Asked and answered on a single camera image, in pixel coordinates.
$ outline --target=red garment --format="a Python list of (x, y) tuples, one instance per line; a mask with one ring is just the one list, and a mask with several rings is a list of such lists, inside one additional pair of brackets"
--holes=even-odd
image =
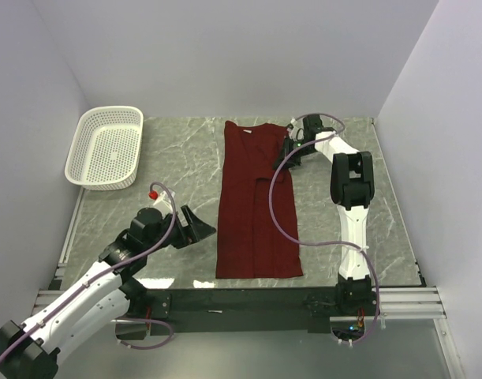
[[(225, 163), (218, 217), (216, 277), (291, 278), (301, 276), (298, 245), (272, 222), (268, 194), (272, 165), (286, 128), (263, 124), (249, 128), (225, 123)], [(273, 191), (274, 212), (282, 228), (298, 238), (291, 174), (279, 174)]]

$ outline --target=cable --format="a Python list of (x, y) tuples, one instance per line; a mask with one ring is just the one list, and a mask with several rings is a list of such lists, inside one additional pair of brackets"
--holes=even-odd
[(4, 359), (6, 359), (11, 352), (13, 352), (14, 349), (16, 349), (27, 337), (31, 336), (34, 334), (39, 328), (42, 328), (49, 320), (51, 320), (53, 317), (55, 317), (57, 314), (59, 314), (64, 308), (66, 308), (74, 299), (76, 299), (84, 290), (89, 288), (95, 281), (100, 279), (101, 277), (109, 274), (110, 272), (113, 272), (114, 270), (118, 270), (119, 268), (129, 265), (134, 261), (137, 261), (138, 259), (144, 258), (148, 256), (149, 254), (153, 253), (155, 250), (157, 250), (160, 245), (164, 243), (164, 241), (169, 237), (172, 228), (174, 227), (174, 223), (176, 222), (176, 204), (174, 202), (174, 198), (172, 197), (172, 193), (170, 190), (165, 187), (161, 182), (153, 182), (150, 185), (150, 191), (153, 190), (154, 186), (159, 186), (161, 187), (166, 193), (167, 196), (170, 198), (170, 204), (172, 205), (172, 219), (170, 220), (170, 225), (169, 228), (167, 229), (166, 233), (163, 235), (163, 237), (152, 247), (149, 249), (143, 251), (140, 254), (137, 254), (135, 257), (129, 258), (126, 261), (119, 262), (115, 264), (114, 266), (111, 266), (104, 271), (98, 273), (97, 275), (94, 275), (91, 279), (87, 280), (86, 283), (83, 283), (81, 287), (79, 287), (77, 290), (75, 290), (68, 298), (66, 298), (62, 304), (57, 306), (52, 312), (50, 312), (48, 315), (46, 315), (42, 321), (38, 324), (35, 324), (33, 327), (31, 327), (23, 336), (21, 336), (18, 340), (16, 340), (13, 344), (11, 344), (1, 355), (0, 355), (0, 365), (2, 362), (4, 362)]
[[(151, 307), (150, 306), (147, 307), (146, 320), (151, 320)], [(148, 331), (150, 330), (150, 327), (151, 327), (150, 323), (147, 322), (146, 328), (148, 329)]]
[[(366, 337), (368, 337), (372, 333), (372, 330), (374, 330), (374, 327), (376, 326), (377, 319), (378, 319), (379, 312), (380, 312), (380, 308), (379, 308), (379, 280), (377, 278), (376, 271), (374, 269), (374, 265), (372, 264), (370, 258), (367, 256), (367, 254), (365, 253), (365, 251), (361, 247), (359, 247), (356, 243), (352, 243), (352, 242), (349, 242), (349, 241), (307, 242), (307, 241), (301, 241), (299, 239), (296, 239), (296, 238), (292, 237), (291, 235), (289, 235), (288, 233), (286, 233), (282, 229), (281, 225), (279, 225), (277, 219), (275, 218), (274, 207), (273, 207), (273, 204), (272, 204), (272, 195), (273, 195), (273, 192), (274, 192), (275, 179), (278, 177), (279, 173), (281, 172), (281, 170), (284, 167), (284, 165), (286, 164), (286, 162), (288, 162), (288, 159), (290, 159), (292, 157), (292, 155), (295, 154), (296, 152), (298, 152), (299, 150), (301, 150), (303, 148), (307, 148), (308, 146), (310, 146), (312, 144), (316, 144), (318, 142), (324, 142), (324, 141), (331, 140), (332, 138), (336, 137), (338, 134), (342, 133), (344, 131), (344, 129), (346, 128), (346, 125), (344, 124), (344, 122), (342, 120), (336, 118), (335, 116), (332, 116), (332, 115), (326, 114), (326, 113), (318, 113), (318, 114), (321, 115), (321, 116), (325, 116), (325, 117), (328, 117), (328, 118), (331, 118), (331, 119), (337, 121), (341, 125), (342, 128), (339, 129), (339, 130), (336, 130), (335, 133), (331, 134), (328, 137), (320, 138), (318, 140), (309, 141), (309, 142), (306, 142), (304, 144), (301, 144), (298, 148), (295, 148), (294, 150), (292, 150), (285, 157), (285, 159), (282, 160), (281, 164), (279, 164), (279, 167), (275, 171), (274, 176), (272, 177), (271, 186), (269, 187), (269, 211), (271, 212), (271, 218), (272, 218), (272, 221), (274, 222), (274, 225), (278, 228), (278, 230), (281, 232), (281, 234), (284, 235), (286, 238), (288, 238), (291, 242), (297, 243), (298, 245), (304, 245), (304, 246), (344, 245), (344, 246), (348, 246), (348, 247), (351, 247), (351, 248), (355, 249), (358, 253), (360, 253), (365, 258), (365, 261), (367, 262), (368, 270), (372, 274), (372, 278), (374, 279), (374, 284), (375, 284), (375, 287), (376, 287), (376, 314), (374, 315), (374, 319), (372, 320), (371, 328), (369, 328), (365, 332), (365, 334), (362, 337), (360, 337), (358, 340), (353, 341), (353, 343), (358, 343), (358, 342), (364, 340)], [(296, 120), (296, 121), (300, 120), (301, 118), (303, 118), (307, 115), (308, 114), (303, 114), (302, 116), (299, 116), (299, 117), (295, 118), (294, 120)]]
[(306, 114), (302, 114), (298, 117), (293, 118), (291, 120), (291, 124), (295, 125), (297, 123), (297, 121), (303, 119), (304, 117), (311, 116), (311, 115), (314, 115), (314, 114), (317, 114), (319, 116), (325, 116), (325, 117), (331, 118), (332, 120), (335, 120), (336, 122), (338, 122), (342, 126), (342, 128), (340, 130), (338, 130), (337, 133), (342, 133), (344, 131), (344, 129), (346, 128), (346, 125), (344, 125), (344, 122), (342, 122), (342, 120), (340, 118), (332, 116), (331, 114), (328, 114), (328, 113), (306, 113)]
[(135, 346), (131, 345), (128, 342), (119, 340), (119, 342), (123, 346), (127, 346), (129, 349), (134, 349), (134, 350), (153, 350), (153, 349), (158, 349), (159, 347), (162, 347), (163, 345), (167, 345), (170, 340), (172, 340), (172, 337), (174, 335), (174, 328), (172, 327), (171, 324), (166, 323), (165, 321), (160, 321), (160, 320), (152, 320), (150, 318), (117, 318), (116, 320), (121, 320), (121, 321), (135, 321), (135, 322), (144, 322), (144, 323), (151, 323), (151, 324), (157, 324), (157, 325), (162, 325), (165, 326), (167, 329), (169, 329), (169, 335), (167, 338), (164, 339), (164, 341), (157, 343), (156, 345), (151, 345), (151, 346)]

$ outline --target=white basket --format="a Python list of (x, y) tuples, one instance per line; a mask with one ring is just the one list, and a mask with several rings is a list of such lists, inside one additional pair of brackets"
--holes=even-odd
[(143, 114), (134, 107), (98, 107), (77, 124), (65, 176), (87, 190), (120, 190), (136, 178)]

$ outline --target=black base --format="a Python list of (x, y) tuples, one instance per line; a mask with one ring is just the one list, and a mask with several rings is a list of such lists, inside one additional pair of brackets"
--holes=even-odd
[[(356, 299), (348, 306), (336, 303), (336, 287), (169, 289), (148, 290), (152, 298), (152, 318), (173, 325), (175, 332), (247, 332), (307, 330), (329, 333), (330, 317), (356, 316), (360, 308), (366, 316), (376, 311), (376, 293)], [(129, 317), (142, 317), (141, 313)], [(152, 326), (151, 334), (167, 334), (164, 327)], [(118, 333), (121, 340), (131, 340)]]

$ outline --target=metal frame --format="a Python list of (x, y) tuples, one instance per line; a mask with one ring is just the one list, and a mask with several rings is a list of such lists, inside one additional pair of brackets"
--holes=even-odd
[(462, 379), (465, 377), (465, 371), (461, 366), (460, 355), (454, 345), (453, 336), (447, 319), (434, 320), (435, 329), (439, 336), (440, 347), (443, 349), (444, 358), (446, 359), (447, 369), (451, 379)]
[[(64, 276), (67, 260), (69, 259), (70, 243), (76, 234), (76, 217), (82, 205), (84, 189), (81, 188), (73, 215), (69, 224), (69, 229), (65, 237), (64, 246), (60, 256), (54, 282), (60, 283)], [(308, 287), (301, 287), (301, 291), (305, 291)], [(287, 289), (265, 289), (265, 291), (286, 291)], [(148, 288), (149, 292), (169, 291), (157, 288)], [(207, 289), (208, 291), (221, 291), (220, 289)], [(203, 291), (203, 289), (191, 289), (183, 291)], [(40, 291), (35, 301), (32, 314), (42, 310), (51, 304), (63, 291)], [(464, 370), (461, 366), (460, 357), (454, 345), (453, 338), (450, 334), (450, 328), (447, 323), (447, 316), (443, 308), (439, 292), (436, 287), (382, 287), (380, 289), (380, 324), (386, 327), (386, 320), (434, 320), (435, 329), (439, 336), (439, 342), (443, 350), (443, 355), (447, 363), (451, 379), (465, 378)], [(331, 322), (335, 321), (354, 321), (355, 317), (330, 317)]]

